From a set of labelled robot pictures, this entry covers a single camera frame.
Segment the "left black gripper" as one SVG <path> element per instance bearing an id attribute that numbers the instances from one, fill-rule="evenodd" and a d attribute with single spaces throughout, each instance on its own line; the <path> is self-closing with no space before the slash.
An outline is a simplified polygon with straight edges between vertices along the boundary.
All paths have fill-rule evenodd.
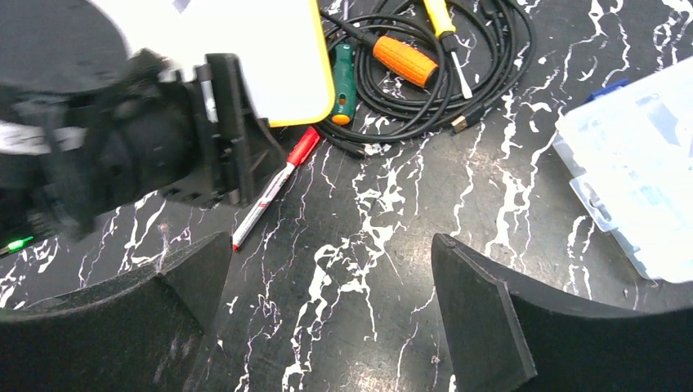
<path id="1" fill-rule="evenodd" d="M 239 57 L 207 54 L 230 203 L 255 203 L 287 154 L 252 103 Z M 1 251 L 64 234 L 168 187 L 203 160 L 207 108 L 198 82 L 145 49 L 104 89 L 84 96 L 14 91 L 1 101 Z"/>

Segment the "red whiteboard marker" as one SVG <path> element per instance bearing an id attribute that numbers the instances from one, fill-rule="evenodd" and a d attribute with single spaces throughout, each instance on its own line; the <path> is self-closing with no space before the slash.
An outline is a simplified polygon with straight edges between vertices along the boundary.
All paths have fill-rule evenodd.
<path id="1" fill-rule="evenodd" d="M 246 217 L 238 225 L 231 237 L 232 250 L 237 252 L 243 245 L 255 224 L 275 199 L 285 182 L 293 174 L 297 167 L 302 165 L 314 148 L 320 142 L 320 136 L 313 126 L 309 126 L 302 138 L 296 143 L 292 152 L 288 155 L 284 169 L 279 171 L 263 190 L 262 194 L 250 208 Z"/>

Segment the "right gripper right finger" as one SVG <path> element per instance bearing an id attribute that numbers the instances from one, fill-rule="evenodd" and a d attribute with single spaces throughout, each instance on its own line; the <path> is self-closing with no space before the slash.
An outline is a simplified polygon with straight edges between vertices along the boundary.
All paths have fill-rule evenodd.
<path id="1" fill-rule="evenodd" d="M 692 310 L 575 296 L 447 234 L 431 268 L 460 391 L 689 391 Z"/>

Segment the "yellow framed whiteboard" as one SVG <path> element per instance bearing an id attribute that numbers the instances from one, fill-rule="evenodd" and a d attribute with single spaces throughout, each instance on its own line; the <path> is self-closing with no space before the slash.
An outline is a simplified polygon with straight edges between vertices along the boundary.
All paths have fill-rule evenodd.
<path id="1" fill-rule="evenodd" d="M 192 79 L 211 54 L 239 58 L 248 95 L 271 127 L 317 123 L 336 98 L 317 1 L 95 1 L 126 51 L 150 49 Z"/>

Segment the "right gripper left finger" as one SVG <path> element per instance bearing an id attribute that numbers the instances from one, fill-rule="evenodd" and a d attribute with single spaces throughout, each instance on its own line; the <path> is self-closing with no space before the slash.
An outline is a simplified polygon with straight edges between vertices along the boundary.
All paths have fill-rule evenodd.
<path id="1" fill-rule="evenodd" d="M 216 233 L 161 261 L 1 312 L 4 391 L 192 391 L 230 267 Z"/>

